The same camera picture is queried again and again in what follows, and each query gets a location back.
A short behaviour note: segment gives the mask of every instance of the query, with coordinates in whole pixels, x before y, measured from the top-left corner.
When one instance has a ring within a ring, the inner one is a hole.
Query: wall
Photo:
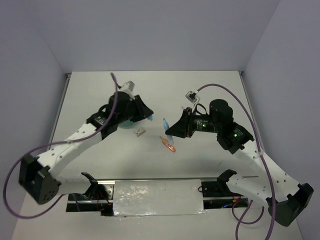
[[[65,76],[19,0],[0,3],[0,186],[27,150],[48,142]],[[10,205],[20,211],[25,192],[15,171]],[[12,237],[17,219],[0,201],[0,238]]]
[[[244,71],[266,150],[314,188],[298,217],[304,240],[320,239],[319,12],[319,0],[281,0]]]
[[[25,0],[65,72],[244,70],[280,0]]]

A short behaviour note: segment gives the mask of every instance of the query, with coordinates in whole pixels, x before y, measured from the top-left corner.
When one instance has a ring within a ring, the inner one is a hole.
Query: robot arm
[[[300,184],[284,172],[266,153],[259,152],[253,136],[241,125],[234,122],[233,110],[225,100],[216,99],[209,105],[209,114],[197,114],[200,98],[192,92],[186,97],[194,102],[193,108],[184,109],[180,120],[165,134],[191,138],[198,132],[217,133],[217,141],[224,150],[239,158],[259,177],[260,182],[244,178],[234,170],[227,170],[217,178],[222,193],[242,194],[272,211],[272,193],[261,155],[269,168],[275,190],[275,220],[283,225],[290,223],[307,207],[313,194],[308,184]]]
[[[91,115],[86,123],[66,139],[67,144],[54,146],[36,157],[27,155],[22,159],[19,184],[38,204],[49,202],[58,193],[61,183],[56,180],[57,176],[77,156],[115,132],[119,124],[128,120],[138,122],[154,113],[144,104],[139,95],[133,95],[134,86],[134,83],[129,81],[120,88],[117,93],[115,111],[106,126],[98,134],[89,137],[106,122],[111,113],[115,95],[109,98],[108,104],[103,105],[98,112]],[[82,174],[91,183],[86,191],[88,198],[95,191],[104,192],[103,186],[98,185],[90,174]]]

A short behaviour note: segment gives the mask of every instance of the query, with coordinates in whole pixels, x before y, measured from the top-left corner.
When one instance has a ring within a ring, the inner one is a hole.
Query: blue pen
[[[166,119],[163,119],[163,127],[164,127],[164,131],[167,131],[170,128]],[[171,135],[167,135],[166,138],[168,139],[170,145],[174,144],[174,139]]]

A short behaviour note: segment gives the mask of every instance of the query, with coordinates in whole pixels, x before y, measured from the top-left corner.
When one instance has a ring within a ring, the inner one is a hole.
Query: clear plastic sheet
[[[198,191],[201,181],[116,181],[113,195],[115,216],[195,215],[204,210]]]

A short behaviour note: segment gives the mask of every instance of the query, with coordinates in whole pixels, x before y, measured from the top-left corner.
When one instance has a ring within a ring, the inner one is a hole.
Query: copper-colored tool
[[[174,152],[174,153],[176,152],[175,147],[172,146],[166,138],[160,136],[160,139],[161,139],[162,143],[163,143],[168,149],[170,149],[171,152]]]

